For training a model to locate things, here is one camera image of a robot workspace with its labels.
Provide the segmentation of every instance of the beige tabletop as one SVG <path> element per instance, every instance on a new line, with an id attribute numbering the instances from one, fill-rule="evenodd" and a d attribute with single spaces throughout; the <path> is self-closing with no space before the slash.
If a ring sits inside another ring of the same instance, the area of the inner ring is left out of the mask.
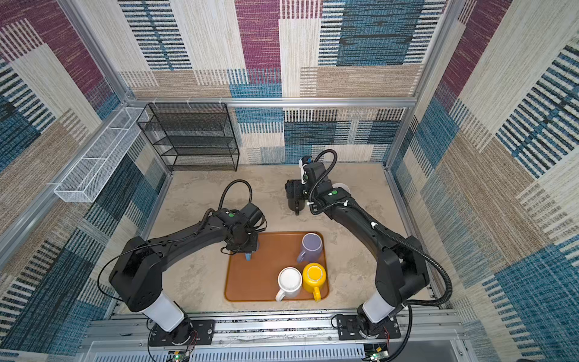
<path id="1" fill-rule="evenodd" d="M 404 236 L 404 226 L 396 209 L 381 165 L 338 163 L 330 174 L 332 182 L 350 188 L 352 196 L 383 225 Z M 368 249 L 345 227 L 325 214 L 313 216 L 306 208 L 296 216 L 287 206 L 284 185 L 299 178 L 297 166 L 240 165 L 237 172 L 175 172 L 151 237 L 173 233 L 197 223 L 209 208 L 217 208 L 227 184 L 237 178 L 253 188 L 253 204 L 267 218 L 267 231 L 317 231 L 323 234 L 330 293 L 314 301 L 228 302 L 223 291 L 228 256 L 219 252 L 225 243 L 208 246 L 185 257 L 163 273 L 163 289 L 187 312 L 233 312 L 240 310 L 356 308 L 375 291 L 376 261 Z M 224 207 L 240 209 L 247 202 L 244 184 L 232 186 Z M 423 291 L 419 298 L 428 298 Z M 121 308 L 120 313 L 129 312 Z"/>

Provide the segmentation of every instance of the white wire mesh basket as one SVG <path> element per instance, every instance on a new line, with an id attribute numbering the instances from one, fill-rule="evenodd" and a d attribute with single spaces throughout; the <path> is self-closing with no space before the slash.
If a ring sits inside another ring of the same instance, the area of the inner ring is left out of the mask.
<path id="1" fill-rule="evenodd" d="M 65 202 L 94 202 L 139 135 L 136 120 L 141 112 L 142 108 L 120 111 L 54 189 L 54 193 Z"/>

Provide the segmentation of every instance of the blue mug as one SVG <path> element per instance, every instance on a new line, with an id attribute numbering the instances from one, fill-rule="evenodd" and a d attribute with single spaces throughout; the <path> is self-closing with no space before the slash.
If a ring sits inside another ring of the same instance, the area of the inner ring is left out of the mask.
<path id="1" fill-rule="evenodd" d="M 302 251 L 298 255 L 298 263 L 302 261 L 314 262 L 322 255 L 322 238 L 320 235 L 310 232 L 302 238 Z"/>

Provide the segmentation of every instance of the blue mug handle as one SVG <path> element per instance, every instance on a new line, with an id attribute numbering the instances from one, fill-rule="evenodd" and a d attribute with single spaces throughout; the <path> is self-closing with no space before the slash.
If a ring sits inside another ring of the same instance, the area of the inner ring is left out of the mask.
<path id="1" fill-rule="evenodd" d="M 302 252 L 299 253 L 299 255 L 298 255 L 298 263 L 301 263 L 305 256 L 306 256 L 306 252 L 305 252 L 305 250 L 302 250 Z"/>

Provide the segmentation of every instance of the wire basket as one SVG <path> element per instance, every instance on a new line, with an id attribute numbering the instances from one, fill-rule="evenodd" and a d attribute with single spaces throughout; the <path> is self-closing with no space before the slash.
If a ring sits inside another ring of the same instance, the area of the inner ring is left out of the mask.
<path id="1" fill-rule="evenodd" d="M 225 104 L 149 103 L 137 125 L 171 171 L 237 171 L 239 148 Z"/>
<path id="2" fill-rule="evenodd" d="M 94 202 L 140 131 L 142 108 L 125 108 L 70 169 L 54 193 L 65 202 Z"/>

